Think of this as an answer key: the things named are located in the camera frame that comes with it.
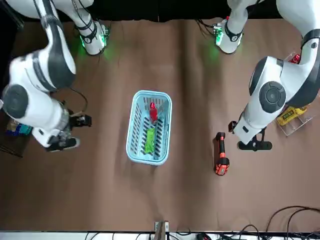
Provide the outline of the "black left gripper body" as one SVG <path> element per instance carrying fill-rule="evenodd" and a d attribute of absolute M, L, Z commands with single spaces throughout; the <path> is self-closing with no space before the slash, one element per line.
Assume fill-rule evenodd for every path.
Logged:
<path fill-rule="evenodd" d="M 254 142 L 258 142 L 258 143 L 263 143 L 264 139 L 265 139 L 265 130 L 266 127 L 264 127 L 263 129 L 261 129 L 253 138 L 252 140 Z"/>

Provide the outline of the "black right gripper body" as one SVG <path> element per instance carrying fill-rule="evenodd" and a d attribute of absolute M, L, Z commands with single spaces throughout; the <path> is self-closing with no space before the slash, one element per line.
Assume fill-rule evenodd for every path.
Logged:
<path fill-rule="evenodd" d="M 59 152 L 72 148 L 77 148 L 80 145 L 80 139 L 76 137 L 67 138 L 65 141 L 58 141 L 46 148 L 47 152 Z"/>

